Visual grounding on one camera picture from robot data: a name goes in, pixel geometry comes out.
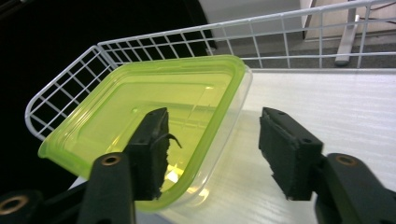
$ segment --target green plastic container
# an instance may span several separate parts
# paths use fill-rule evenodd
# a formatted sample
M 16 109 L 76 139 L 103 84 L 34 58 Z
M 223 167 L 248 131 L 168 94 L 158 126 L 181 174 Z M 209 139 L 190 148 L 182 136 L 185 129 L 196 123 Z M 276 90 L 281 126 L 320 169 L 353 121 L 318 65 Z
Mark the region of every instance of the green plastic container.
M 167 107 L 170 133 L 183 148 L 171 141 L 161 198 L 136 204 L 142 211 L 158 211 L 183 194 L 191 196 L 203 188 L 250 82 L 248 67 L 231 55 L 125 64 L 110 73 L 44 140 L 38 155 L 89 179 L 96 158 L 123 151 L 142 118 L 151 110 Z M 226 128 L 216 148 L 210 149 L 225 118 Z M 209 149 L 210 163 L 202 169 Z

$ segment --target white wire basket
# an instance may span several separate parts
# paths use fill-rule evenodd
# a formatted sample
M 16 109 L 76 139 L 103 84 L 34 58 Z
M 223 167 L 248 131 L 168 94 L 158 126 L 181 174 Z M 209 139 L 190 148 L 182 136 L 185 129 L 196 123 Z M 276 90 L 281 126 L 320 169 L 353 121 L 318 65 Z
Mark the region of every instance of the white wire basket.
M 232 54 L 253 72 L 266 68 L 338 69 L 334 65 L 338 57 L 347 58 L 346 68 L 384 67 L 371 64 L 373 57 L 391 61 L 395 67 L 395 49 L 372 48 L 368 41 L 372 35 L 381 35 L 371 32 L 372 28 L 384 23 L 394 26 L 391 22 L 396 21 L 395 16 L 373 20 L 370 8 L 393 2 L 345 2 L 101 42 L 87 49 L 32 98 L 25 110 L 25 123 L 33 136 L 44 140 L 105 76 L 125 63 Z M 359 12 L 356 20 L 347 19 L 351 10 Z M 326 18 L 340 13 L 345 15 L 344 21 L 327 22 Z M 290 25 L 303 17 L 318 22 L 297 28 Z M 356 33 L 352 43 L 344 46 L 343 32 L 347 29 Z M 340 41 L 340 48 L 329 47 Z M 269 46 L 277 50 L 269 51 Z

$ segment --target black background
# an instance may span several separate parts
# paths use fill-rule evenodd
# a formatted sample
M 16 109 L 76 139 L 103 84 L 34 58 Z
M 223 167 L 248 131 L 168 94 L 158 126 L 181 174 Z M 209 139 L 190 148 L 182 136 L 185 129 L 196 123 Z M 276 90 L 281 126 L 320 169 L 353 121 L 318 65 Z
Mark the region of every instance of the black background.
M 198 1 L 191 0 L 35 0 L 9 15 L 3 13 L 0 195 L 38 189 L 48 198 L 76 179 L 37 157 L 41 141 L 26 128 L 24 110 L 82 52 L 100 41 L 205 23 Z

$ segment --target wall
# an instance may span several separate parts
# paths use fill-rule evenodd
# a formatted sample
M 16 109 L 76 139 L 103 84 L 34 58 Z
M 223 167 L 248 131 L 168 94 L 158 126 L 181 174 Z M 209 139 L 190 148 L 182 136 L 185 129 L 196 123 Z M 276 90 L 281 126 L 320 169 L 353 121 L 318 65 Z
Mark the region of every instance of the wall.
M 312 6 L 313 0 L 300 0 L 300 6 L 301 8 L 310 8 Z M 302 16 L 301 17 L 301 23 L 303 27 L 305 26 L 306 19 L 308 19 L 308 16 Z
M 268 15 L 300 9 L 304 0 L 200 0 L 209 23 L 231 21 L 255 16 Z M 289 27 L 301 27 L 301 21 L 288 21 Z M 277 24 L 266 24 L 266 31 L 278 28 Z M 245 30 L 233 30 L 233 34 L 242 35 Z M 214 36 L 222 36 L 220 30 L 213 31 Z

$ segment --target white table surface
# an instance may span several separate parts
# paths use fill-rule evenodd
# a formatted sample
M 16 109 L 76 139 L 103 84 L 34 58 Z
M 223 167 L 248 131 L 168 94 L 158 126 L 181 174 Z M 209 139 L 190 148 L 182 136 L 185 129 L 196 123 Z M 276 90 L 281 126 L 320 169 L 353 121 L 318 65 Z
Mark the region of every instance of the white table surface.
M 262 108 L 288 113 L 324 143 L 323 154 L 364 161 L 396 190 L 396 70 L 255 70 L 206 200 L 138 212 L 138 223 L 317 223 L 310 202 L 287 201 L 258 150 Z

